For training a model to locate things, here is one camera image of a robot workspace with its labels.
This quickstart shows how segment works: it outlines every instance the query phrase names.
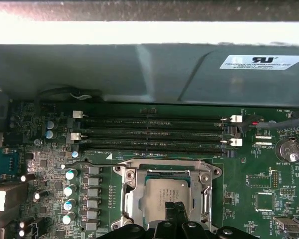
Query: integrated circuit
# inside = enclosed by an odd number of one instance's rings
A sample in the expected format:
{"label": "integrated circuit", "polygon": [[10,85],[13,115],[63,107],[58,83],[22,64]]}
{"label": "integrated circuit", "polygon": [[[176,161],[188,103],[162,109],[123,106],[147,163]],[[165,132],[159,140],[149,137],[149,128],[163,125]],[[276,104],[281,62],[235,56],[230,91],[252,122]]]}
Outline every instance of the integrated circuit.
{"label": "integrated circuit", "polygon": [[230,197],[225,197],[224,204],[232,204],[232,199]]}
{"label": "integrated circuit", "polygon": [[256,193],[256,211],[272,211],[274,209],[275,195],[273,193]]}
{"label": "integrated circuit", "polygon": [[55,182],[54,187],[55,187],[56,190],[62,190],[63,189],[63,183]]}
{"label": "integrated circuit", "polygon": [[46,213],[47,208],[46,207],[40,207],[40,213]]}
{"label": "integrated circuit", "polygon": [[189,212],[189,187],[185,180],[148,179],[144,193],[145,222],[165,219],[165,202],[183,202]]}
{"label": "integrated circuit", "polygon": [[64,230],[56,230],[55,236],[59,239],[65,238],[65,231]]}
{"label": "integrated circuit", "polygon": [[40,167],[47,167],[48,166],[48,161],[47,160],[41,160],[40,161]]}

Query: white triangle marking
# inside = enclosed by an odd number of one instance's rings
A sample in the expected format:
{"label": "white triangle marking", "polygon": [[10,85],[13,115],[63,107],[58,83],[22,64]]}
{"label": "white triangle marking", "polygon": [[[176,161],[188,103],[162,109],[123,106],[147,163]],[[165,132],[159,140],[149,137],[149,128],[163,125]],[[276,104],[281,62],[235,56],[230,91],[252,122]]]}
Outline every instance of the white triangle marking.
{"label": "white triangle marking", "polygon": [[107,158],[106,159],[109,159],[109,160],[112,160],[112,153],[109,155],[109,156],[107,156]]}

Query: label sticker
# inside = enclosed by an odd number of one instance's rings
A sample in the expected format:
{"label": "label sticker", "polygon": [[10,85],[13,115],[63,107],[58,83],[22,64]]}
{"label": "label sticker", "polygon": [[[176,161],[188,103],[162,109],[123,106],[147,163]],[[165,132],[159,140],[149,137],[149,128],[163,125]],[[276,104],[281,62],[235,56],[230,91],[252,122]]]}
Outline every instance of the label sticker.
{"label": "label sticker", "polygon": [[285,70],[299,62],[299,56],[229,55],[220,69]]}

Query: cpu socket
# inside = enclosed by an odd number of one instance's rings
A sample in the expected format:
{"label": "cpu socket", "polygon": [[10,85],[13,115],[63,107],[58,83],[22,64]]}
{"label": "cpu socket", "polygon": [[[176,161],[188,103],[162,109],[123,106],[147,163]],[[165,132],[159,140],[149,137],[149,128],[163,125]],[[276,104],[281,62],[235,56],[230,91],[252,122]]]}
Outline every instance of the cpu socket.
{"label": "cpu socket", "polygon": [[212,181],[222,170],[204,161],[131,159],[113,171],[122,177],[121,218],[111,229],[135,223],[144,228],[165,220],[165,202],[183,202],[190,221],[210,230]]}

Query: cable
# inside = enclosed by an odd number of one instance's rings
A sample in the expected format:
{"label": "cable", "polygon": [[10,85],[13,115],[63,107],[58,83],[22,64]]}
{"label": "cable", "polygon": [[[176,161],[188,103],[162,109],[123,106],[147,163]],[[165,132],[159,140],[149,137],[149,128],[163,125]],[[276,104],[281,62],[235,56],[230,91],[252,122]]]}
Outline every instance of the cable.
{"label": "cable", "polygon": [[262,128],[262,129],[286,129],[286,128],[297,128],[297,127],[299,127],[299,117],[287,121],[279,122],[279,123],[259,122],[256,125],[256,128]]}
{"label": "cable", "polygon": [[62,169],[72,168],[72,167],[78,166],[80,164],[88,165],[88,166],[91,166],[91,167],[126,167],[126,165],[124,165],[124,164],[99,164],[99,163],[90,163],[90,162],[87,162],[87,161],[77,161],[77,162],[74,162],[74,163],[71,163],[71,164],[63,164],[61,166],[61,168]]}
{"label": "cable", "polygon": [[76,87],[58,87],[46,91],[41,91],[37,94],[37,96],[34,99],[36,113],[40,113],[40,100],[42,98],[51,97],[59,94],[70,94],[72,97],[78,100],[86,100],[92,97],[99,97],[102,94],[102,91],[91,89],[79,89]]}

